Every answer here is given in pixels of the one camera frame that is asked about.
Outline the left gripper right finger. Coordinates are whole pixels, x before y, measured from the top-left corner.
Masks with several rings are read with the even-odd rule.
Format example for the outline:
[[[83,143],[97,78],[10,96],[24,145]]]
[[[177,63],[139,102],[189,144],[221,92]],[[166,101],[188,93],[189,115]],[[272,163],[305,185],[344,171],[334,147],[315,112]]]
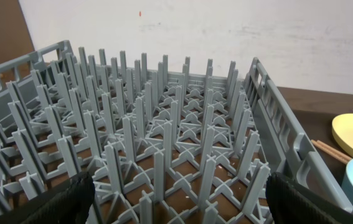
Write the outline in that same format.
[[[275,223],[353,223],[353,214],[280,172],[266,181],[266,201]]]

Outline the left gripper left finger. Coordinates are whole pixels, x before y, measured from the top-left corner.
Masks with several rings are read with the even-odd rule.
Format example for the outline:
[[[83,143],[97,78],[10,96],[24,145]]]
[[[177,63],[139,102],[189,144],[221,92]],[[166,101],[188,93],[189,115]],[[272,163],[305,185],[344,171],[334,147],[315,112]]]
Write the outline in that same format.
[[[10,212],[0,215],[0,224],[85,223],[95,199],[95,186],[82,171]]]

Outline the grey plastic dishwasher rack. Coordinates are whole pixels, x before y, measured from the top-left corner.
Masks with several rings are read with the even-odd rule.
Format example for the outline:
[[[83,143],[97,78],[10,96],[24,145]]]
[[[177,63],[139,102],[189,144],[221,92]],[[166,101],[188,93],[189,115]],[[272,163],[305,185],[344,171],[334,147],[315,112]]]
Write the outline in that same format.
[[[157,69],[65,40],[0,64],[0,215],[88,172],[86,223],[271,223],[280,172],[353,214],[262,63]]]

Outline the wooden chopstick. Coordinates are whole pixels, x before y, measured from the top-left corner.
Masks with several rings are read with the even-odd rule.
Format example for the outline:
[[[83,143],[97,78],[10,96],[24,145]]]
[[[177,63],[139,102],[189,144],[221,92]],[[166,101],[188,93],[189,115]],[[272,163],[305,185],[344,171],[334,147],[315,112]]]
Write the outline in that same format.
[[[333,147],[327,145],[326,143],[317,140],[316,143],[320,145],[320,148],[327,152],[330,155],[334,155],[335,158],[338,157],[340,161],[344,161],[346,164],[352,159],[351,157],[345,155],[344,153],[338,151],[337,149],[334,149]]]
[[[322,150],[326,154],[329,154],[331,157],[335,158],[339,162],[343,164],[348,164],[348,162],[352,159],[351,157],[345,155],[344,153],[338,151],[337,149],[334,149],[333,147],[327,145],[326,143],[320,141],[320,140],[311,140],[312,144],[316,146],[318,149]]]

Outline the dark brown serving tray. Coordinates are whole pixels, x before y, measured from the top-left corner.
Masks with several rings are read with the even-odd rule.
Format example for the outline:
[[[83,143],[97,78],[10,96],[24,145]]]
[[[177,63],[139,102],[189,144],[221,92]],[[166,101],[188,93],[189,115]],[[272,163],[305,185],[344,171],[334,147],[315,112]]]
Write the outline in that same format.
[[[293,110],[294,115],[300,122],[310,140],[320,140],[328,146],[337,149],[343,154],[347,154],[335,141],[332,135],[332,121],[337,115],[349,112],[349,110],[330,110],[330,111],[306,111]],[[338,184],[341,185],[346,165],[339,162],[329,154],[318,149],[323,161],[331,171]]]

